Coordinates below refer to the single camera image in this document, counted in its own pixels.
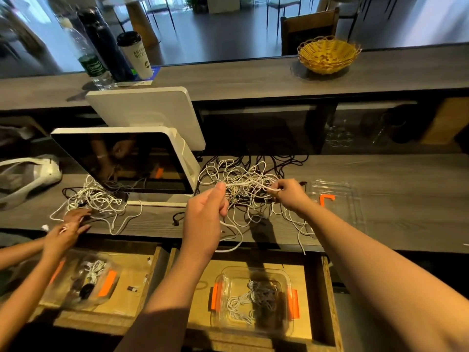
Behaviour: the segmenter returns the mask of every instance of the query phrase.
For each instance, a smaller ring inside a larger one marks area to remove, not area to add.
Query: paper coffee cup
[[[153,76],[141,35],[135,31],[123,32],[117,36],[117,45],[132,64],[140,79],[144,80]]]

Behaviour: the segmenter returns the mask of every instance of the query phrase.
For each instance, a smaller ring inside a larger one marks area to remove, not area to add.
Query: glossy floor
[[[358,16],[351,41],[364,49],[395,48],[444,43],[469,42],[469,0],[367,0]],[[319,0],[302,0],[301,14],[316,10]],[[298,15],[298,6],[286,9],[285,16]],[[161,40],[159,46],[147,49],[153,64],[184,64],[224,60],[276,57],[281,54],[277,35],[277,12],[266,5],[220,14],[194,14],[175,11],[174,31],[168,13],[155,15],[150,22]],[[0,77],[52,75],[81,71],[80,64],[66,47],[62,29],[53,17],[49,23],[31,22],[31,29],[44,41],[48,53],[32,57],[19,41],[11,45],[19,59],[1,54]],[[347,38],[352,20],[340,20],[339,38]],[[131,30],[131,24],[124,25]],[[115,34],[119,26],[113,26]]]

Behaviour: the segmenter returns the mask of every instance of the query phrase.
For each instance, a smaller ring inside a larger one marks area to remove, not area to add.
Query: wooden table base
[[[132,28],[142,36],[144,47],[150,48],[157,45],[159,40],[156,37],[140,2],[130,2],[126,4],[126,7],[130,22],[132,23]]]

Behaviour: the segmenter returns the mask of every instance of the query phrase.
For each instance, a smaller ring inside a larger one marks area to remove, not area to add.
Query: person
[[[116,352],[181,350],[196,285],[220,240],[225,191],[220,182],[188,201],[179,257]],[[296,180],[279,180],[267,191],[308,221],[350,292],[411,351],[469,351],[466,298],[311,201]]]
[[[65,252],[90,225],[80,227],[88,209],[69,211],[64,222],[55,226],[45,237],[0,250],[0,270],[15,266],[42,251],[32,272],[0,308],[0,351],[9,343],[33,314]]]

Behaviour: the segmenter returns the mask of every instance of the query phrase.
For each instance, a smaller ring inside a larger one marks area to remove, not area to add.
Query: yellow wicker basket
[[[297,50],[300,62],[318,74],[333,74],[348,67],[362,51],[359,45],[340,41],[333,35],[305,41]]]

